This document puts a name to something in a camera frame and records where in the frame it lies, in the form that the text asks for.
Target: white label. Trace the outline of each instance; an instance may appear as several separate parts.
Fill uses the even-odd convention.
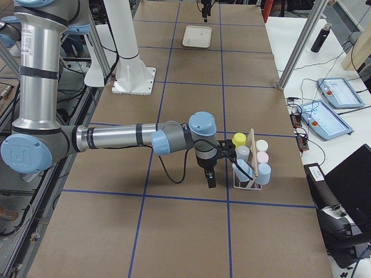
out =
[[[32,56],[34,53],[34,29],[22,28],[21,54]]]
[[[317,166],[309,167],[309,171],[312,173],[315,181],[324,181],[325,178],[323,177],[320,169]]]

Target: brown table surface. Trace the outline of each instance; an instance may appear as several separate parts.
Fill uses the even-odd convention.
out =
[[[141,2],[141,59],[157,74],[151,96],[103,92],[92,125],[186,122],[212,113],[218,138],[255,129],[268,141],[271,182],[232,187],[216,166],[208,189],[194,151],[176,185],[147,148],[80,153],[28,274],[40,277],[332,277],[260,9]],[[187,25],[212,27],[209,49],[181,45]],[[164,157],[172,176],[184,153]]]

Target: white desk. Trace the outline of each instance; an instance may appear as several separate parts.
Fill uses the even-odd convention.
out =
[[[313,53],[310,50],[319,33],[319,30],[323,28],[325,23],[326,21],[322,19],[317,24],[316,29],[314,30],[310,40],[307,43],[307,46],[303,51],[303,54],[299,59],[298,64],[296,65],[296,68],[300,68],[304,65],[325,63],[343,52],[343,48],[332,32],[329,34],[319,53]],[[291,55],[301,30],[304,27],[304,24],[305,19],[269,17],[266,27],[272,52],[274,54],[274,60],[277,69],[279,70],[279,75],[282,74],[282,71],[285,68],[285,65]],[[304,78],[310,78],[313,80],[324,77],[344,77],[347,79],[358,78],[359,75],[356,71],[343,70],[341,67],[343,58],[345,58],[345,53],[341,54],[339,59],[336,60],[335,65],[335,60],[333,60],[325,65],[314,65],[300,70],[294,70],[288,84],[285,87],[285,97],[301,97],[300,85]],[[350,83],[356,91],[366,89],[361,79],[350,81]],[[315,82],[304,81],[303,92],[305,98],[323,99],[321,92],[319,90],[317,92],[317,83]],[[368,91],[360,93],[359,95],[365,102],[366,106],[371,105],[371,95]],[[349,109],[341,109],[336,111],[340,113],[348,110]],[[364,143],[371,145],[371,121],[369,121],[371,117],[371,108],[345,114],[341,117],[354,129],[354,132],[351,136],[344,135],[330,141],[323,141],[311,130],[309,131],[309,139],[320,145],[326,153],[326,160],[321,166],[325,174],[330,172]],[[321,161],[323,161],[322,151],[310,142],[309,148],[309,151],[303,153],[303,164],[315,162],[321,163]],[[332,258],[330,258],[330,262],[334,277],[339,277],[343,272],[349,272],[348,277],[351,276],[352,270],[340,269]],[[364,259],[360,262],[354,277],[368,278],[370,277],[370,273],[371,259]]]

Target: black bottle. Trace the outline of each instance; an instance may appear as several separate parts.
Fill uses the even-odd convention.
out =
[[[317,36],[317,39],[315,39],[315,42],[313,43],[312,48],[311,48],[311,50],[313,52],[315,52],[315,53],[319,52],[319,50],[321,49],[321,47],[322,47],[323,43],[325,42],[327,36],[330,33],[331,26],[332,26],[332,24],[326,23],[324,28],[320,30],[320,32]]]

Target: light blue device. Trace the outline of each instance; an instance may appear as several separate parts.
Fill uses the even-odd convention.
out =
[[[319,78],[318,86],[323,96],[335,109],[365,106],[346,78]]]
[[[301,117],[321,139],[331,140],[353,132],[352,127],[323,100],[302,104],[300,108]]]

